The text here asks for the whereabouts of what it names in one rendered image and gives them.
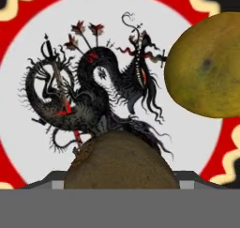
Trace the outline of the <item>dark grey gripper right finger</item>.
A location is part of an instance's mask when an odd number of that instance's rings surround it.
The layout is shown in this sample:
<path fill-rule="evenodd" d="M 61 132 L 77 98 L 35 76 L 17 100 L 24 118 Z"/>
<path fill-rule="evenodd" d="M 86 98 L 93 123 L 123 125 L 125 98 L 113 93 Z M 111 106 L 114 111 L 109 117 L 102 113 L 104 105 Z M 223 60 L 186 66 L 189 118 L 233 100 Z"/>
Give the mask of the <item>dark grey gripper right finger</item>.
<path fill-rule="evenodd" d="M 193 171 L 174 171 L 181 190 L 223 189 L 223 186 L 205 181 Z"/>

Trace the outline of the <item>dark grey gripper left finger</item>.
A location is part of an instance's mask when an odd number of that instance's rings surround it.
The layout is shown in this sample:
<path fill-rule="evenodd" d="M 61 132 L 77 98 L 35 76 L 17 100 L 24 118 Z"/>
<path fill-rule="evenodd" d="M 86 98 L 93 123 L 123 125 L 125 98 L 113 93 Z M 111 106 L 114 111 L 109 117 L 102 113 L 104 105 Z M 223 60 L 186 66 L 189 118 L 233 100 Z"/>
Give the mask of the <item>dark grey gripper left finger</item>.
<path fill-rule="evenodd" d="M 62 190 L 64 188 L 64 180 L 66 171 L 52 171 L 43 179 L 23 186 L 25 190 L 29 189 L 46 189 L 46 190 Z"/>

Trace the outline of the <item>brown kiwi fruit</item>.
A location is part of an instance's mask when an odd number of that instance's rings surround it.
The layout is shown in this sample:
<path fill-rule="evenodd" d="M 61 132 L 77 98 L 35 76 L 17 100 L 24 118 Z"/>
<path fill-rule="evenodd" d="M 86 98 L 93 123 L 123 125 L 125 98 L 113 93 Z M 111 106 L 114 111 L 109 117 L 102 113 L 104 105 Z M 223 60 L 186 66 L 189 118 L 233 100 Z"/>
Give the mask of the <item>brown kiwi fruit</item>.
<path fill-rule="evenodd" d="M 90 139 L 75 153 L 65 189 L 179 189 L 173 170 L 141 138 L 110 131 Z"/>

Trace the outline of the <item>red-rimmed white dragon plate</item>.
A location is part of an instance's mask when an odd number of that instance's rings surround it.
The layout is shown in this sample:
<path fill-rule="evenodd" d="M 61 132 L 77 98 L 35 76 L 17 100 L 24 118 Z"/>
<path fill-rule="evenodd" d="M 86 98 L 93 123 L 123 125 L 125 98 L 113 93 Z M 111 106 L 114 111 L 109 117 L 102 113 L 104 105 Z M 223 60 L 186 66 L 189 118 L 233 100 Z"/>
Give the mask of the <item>red-rimmed white dragon plate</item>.
<path fill-rule="evenodd" d="M 54 170 L 67 169 L 73 155 L 51 147 L 51 129 L 37 122 L 27 104 L 23 85 L 27 66 L 41 56 L 50 38 L 58 45 L 68 39 L 77 21 L 103 23 L 103 42 L 128 44 L 122 13 L 134 13 L 158 47 L 169 51 L 189 26 L 218 12 L 205 0 L 7 0 L 0 11 L 0 182 L 18 188 Z M 169 148 L 165 154 L 175 171 L 193 171 L 218 184 L 231 181 L 240 159 L 240 118 L 210 119 L 176 105 L 164 86 L 157 90 L 165 122 L 156 125 Z"/>

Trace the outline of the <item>yellow-green mango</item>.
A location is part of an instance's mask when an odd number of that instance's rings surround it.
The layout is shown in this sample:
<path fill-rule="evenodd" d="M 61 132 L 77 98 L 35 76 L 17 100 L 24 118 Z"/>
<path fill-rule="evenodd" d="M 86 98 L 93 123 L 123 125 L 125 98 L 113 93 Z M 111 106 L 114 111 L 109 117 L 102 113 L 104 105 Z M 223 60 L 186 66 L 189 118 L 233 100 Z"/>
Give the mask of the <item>yellow-green mango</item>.
<path fill-rule="evenodd" d="M 171 98 L 205 117 L 240 116 L 240 12 L 222 12 L 188 28 L 164 69 Z"/>

